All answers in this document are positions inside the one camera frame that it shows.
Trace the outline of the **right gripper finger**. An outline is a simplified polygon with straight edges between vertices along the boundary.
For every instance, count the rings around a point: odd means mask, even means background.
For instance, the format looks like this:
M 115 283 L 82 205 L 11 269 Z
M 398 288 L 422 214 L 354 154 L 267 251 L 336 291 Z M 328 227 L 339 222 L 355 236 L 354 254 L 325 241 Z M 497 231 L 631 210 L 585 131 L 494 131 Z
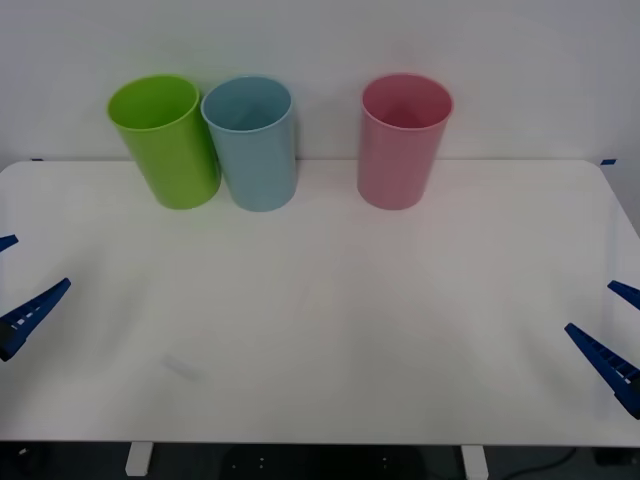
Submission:
M 616 293 L 618 296 L 623 298 L 625 301 L 630 303 L 632 306 L 640 306 L 640 290 L 629 286 L 627 284 L 621 283 L 619 281 L 611 281 L 607 288 L 612 292 Z
M 573 323 L 567 324 L 564 330 L 609 386 L 618 402 L 632 417 L 638 419 L 639 369 Z

